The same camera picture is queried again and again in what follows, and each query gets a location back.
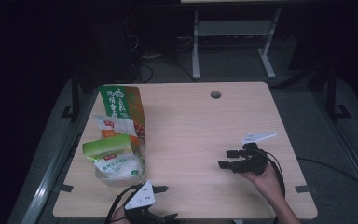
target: gray carpet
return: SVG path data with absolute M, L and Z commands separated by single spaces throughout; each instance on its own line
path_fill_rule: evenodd
M 215 53 L 201 53 L 199 82 L 212 81 L 264 81 L 269 85 L 280 83 L 298 71 L 288 70 L 288 64 L 296 42 L 294 40 L 276 40 L 268 54 L 276 72 L 275 79 L 268 79 L 257 55 L 257 43 L 243 49 L 224 49 Z M 146 63 L 152 70 L 150 83 L 191 82 L 190 52 L 179 53 L 175 57 L 158 58 Z M 151 70 L 141 67 L 143 80 L 150 78 Z M 283 124 L 298 158 L 316 160 L 334 166 L 345 173 L 355 175 L 346 151 L 333 129 L 335 125 L 349 137 L 351 145 L 358 153 L 358 102 L 351 87 L 341 79 L 337 81 L 337 103 L 345 105 L 351 119 L 340 119 L 331 123 L 323 109 L 325 90 L 320 93 L 308 91 L 306 77 L 284 90 L 271 90 L 272 96 L 282 117 Z M 62 90 L 62 94 L 51 111 L 48 125 L 36 151 L 33 165 L 29 171 L 21 195 L 8 223 L 20 223 L 32 201 L 49 162 L 68 132 L 82 132 L 87 116 L 71 122 L 62 119 L 64 108 L 71 105 L 71 83 Z M 81 93 L 82 108 L 85 114 L 90 112 L 94 94 Z M 72 126 L 78 123 L 73 131 Z M 57 185 L 63 181 L 70 164 L 69 157 L 63 167 Z M 304 223 L 358 223 L 358 185 L 345 175 L 310 161 L 299 161 L 308 185 L 312 188 L 312 197 L 318 209 L 318 216 Z M 47 205 L 41 213 L 38 223 L 103 223 L 103 219 L 58 219 L 52 215 L 52 208 L 58 193 L 51 190 Z M 272 223 L 272 220 L 245 220 L 245 223 Z

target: floor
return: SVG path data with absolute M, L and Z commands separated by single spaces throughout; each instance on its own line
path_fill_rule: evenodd
M 257 49 L 262 40 L 243 40 L 240 48 L 226 47 L 200 53 L 198 82 L 246 82 L 262 81 L 270 86 L 279 84 L 299 71 L 288 70 L 296 46 L 292 38 L 274 40 L 268 56 L 276 73 L 275 79 L 267 78 Z M 161 56 L 144 62 L 140 66 L 141 76 L 134 82 L 166 83 L 193 82 L 191 78 L 191 50 L 185 49 L 173 56 Z M 318 216 L 304 223 L 358 223 L 358 183 L 346 175 L 331 169 L 338 168 L 345 174 L 358 178 L 353 165 L 353 152 L 358 156 L 358 101 L 351 86 L 343 80 L 337 81 L 337 105 L 345 105 L 351 113 L 350 119 L 332 121 L 325 113 L 325 88 L 318 93 L 310 92 L 307 85 L 310 76 L 299 80 L 286 89 L 271 89 L 283 124 L 291 139 L 299 164 L 318 209 Z M 62 118 L 62 111 L 71 105 L 71 82 L 63 88 L 51 111 L 48 125 L 40 141 L 34 161 L 22 188 L 21 195 L 8 223 L 29 223 L 24 220 L 27 209 L 38 187 L 43 183 L 53 159 L 60 150 L 67 150 L 63 167 L 53 175 L 54 183 L 48 189 L 48 198 L 43 202 L 40 216 L 35 223 L 103 223 L 103 218 L 57 218 L 52 208 L 58 197 L 66 171 L 70 165 L 72 144 L 85 126 L 96 93 L 80 93 L 80 116 L 71 121 Z M 245 220 L 244 223 L 272 223 L 272 220 Z

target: table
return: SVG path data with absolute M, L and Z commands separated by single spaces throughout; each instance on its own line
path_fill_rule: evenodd
M 247 133 L 275 131 L 258 143 L 277 157 L 285 178 L 286 199 L 299 218 L 314 218 L 317 210 L 296 155 L 263 82 L 140 84 L 146 122 L 146 179 L 166 185 L 156 194 L 150 211 L 165 216 L 178 213 L 189 218 L 274 218 L 267 202 L 246 179 L 219 168 L 226 151 L 241 149 Z M 214 99 L 211 92 L 219 91 Z M 124 189 L 106 186 L 95 176 L 95 167 L 82 154 L 82 144 L 101 137 L 95 114 L 104 115 L 101 95 L 90 113 L 79 147 L 64 180 L 73 186 L 61 191 L 53 213 L 56 217 L 105 217 Z

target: desk in background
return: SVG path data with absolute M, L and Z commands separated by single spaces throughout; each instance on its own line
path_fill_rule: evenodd
M 299 218 L 317 215 L 290 140 L 269 88 L 262 82 L 137 85 L 145 111 L 146 179 L 166 185 L 150 210 L 178 218 L 274 218 L 275 214 L 254 186 L 239 175 L 219 168 L 226 151 L 241 149 L 247 133 L 275 131 L 277 136 L 258 143 L 279 160 L 287 202 Z M 221 97 L 211 97 L 219 91 Z M 71 192 L 61 191 L 56 217 L 105 217 L 124 188 L 106 186 L 95 166 L 82 153 L 82 144 L 101 138 L 95 114 L 104 114 L 101 95 L 96 99 L 76 154 L 64 180 Z

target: green and white package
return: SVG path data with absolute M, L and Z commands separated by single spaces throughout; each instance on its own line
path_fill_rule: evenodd
M 83 154 L 111 180 L 121 181 L 144 175 L 143 160 L 133 153 L 127 134 L 85 143 Z

